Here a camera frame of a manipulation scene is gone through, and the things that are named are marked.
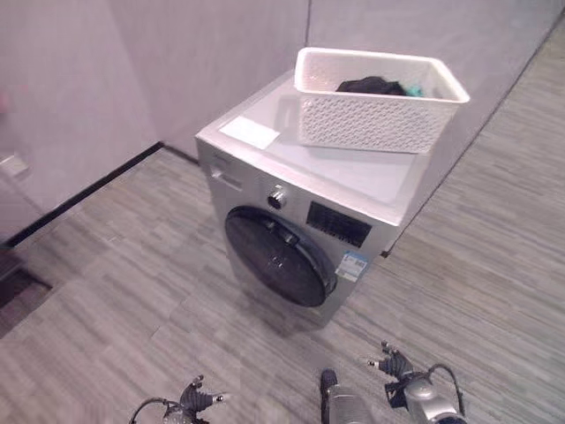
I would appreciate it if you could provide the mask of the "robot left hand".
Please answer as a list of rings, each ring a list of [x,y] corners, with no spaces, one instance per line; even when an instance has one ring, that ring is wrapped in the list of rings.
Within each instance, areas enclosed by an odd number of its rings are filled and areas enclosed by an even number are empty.
[[[180,405],[187,413],[201,413],[213,405],[219,405],[232,398],[229,392],[207,393],[202,390],[204,375],[197,375],[184,389]]]

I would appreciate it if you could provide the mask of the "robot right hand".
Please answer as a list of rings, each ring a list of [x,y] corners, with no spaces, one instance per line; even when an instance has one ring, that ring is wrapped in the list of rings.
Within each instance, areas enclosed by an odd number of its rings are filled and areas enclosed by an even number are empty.
[[[380,360],[368,359],[368,367],[379,369],[384,374],[394,377],[398,382],[408,381],[414,376],[415,371],[411,361],[389,341],[380,342],[384,357]]]

